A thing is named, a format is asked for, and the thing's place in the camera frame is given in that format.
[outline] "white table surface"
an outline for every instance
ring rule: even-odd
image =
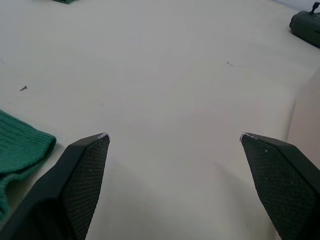
[[[319,67],[288,30],[295,13],[270,0],[1,1],[0,108],[58,141],[9,189],[12,208],[67,145],[108,132],[87,240],[273,240],[239,137],[285,140]]]

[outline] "small debris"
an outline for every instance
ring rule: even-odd
[[[229,63],[229,61],[226,61],[225,63],[231,65],[232,67],[235,66],[235,65],[232,65],[231,63]]]
[[[24,87],[20,90],[20,92],[23,91],[23,90],[26,90],[26,89],[28,89],[27,86],[24,86]]]

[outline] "green knitted cloth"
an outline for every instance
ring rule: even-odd
[[[0,221],[9,211],[6,186],[22,180],[51,154],[56,138],[0,110]]]

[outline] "dark green object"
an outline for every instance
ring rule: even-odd
[[[56,138],[0,110],[0,220],[9,211],[6,186],[22,180],[49,157]]]
[[[56,2],[60,2],[60,3],[63,3],[63,4],[69,4],[69,3],[72,3],[74,0],[54,0]]]
[[[292,17],[289,25],[294,35],[317,47],[320,47],[320,13],[315,13],[315,10],[319,4],[315,2],[310,12],[298,12]]]

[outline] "textured gripper pad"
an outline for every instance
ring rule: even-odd
[[[300,240],[316,194],[275,147],[255,137],[241,139],[255,189],[282,240]]]
[[[98,203],[108,150],[108,137],[87,148],[62,193],[76,240],[85,240]]]

